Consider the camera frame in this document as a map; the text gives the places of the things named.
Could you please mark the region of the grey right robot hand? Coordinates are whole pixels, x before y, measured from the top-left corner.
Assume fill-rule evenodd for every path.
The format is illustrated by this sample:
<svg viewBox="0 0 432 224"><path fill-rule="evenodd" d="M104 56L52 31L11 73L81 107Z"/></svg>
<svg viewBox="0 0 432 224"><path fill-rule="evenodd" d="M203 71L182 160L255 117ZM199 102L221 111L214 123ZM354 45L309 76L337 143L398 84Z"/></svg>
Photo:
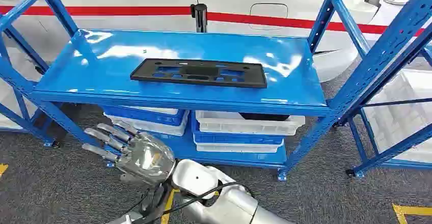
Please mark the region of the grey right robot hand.
<svg viewBox="0 0 432 224"><path fill-rule="evenodd" d="M122 172L156 186L164 183L175 168L174 153L159 139L124 122L113 126L99 123L97 129L86 128L84 133L103 141L120 152L119 155L91 144L82 148L112 162Z"/></svg>

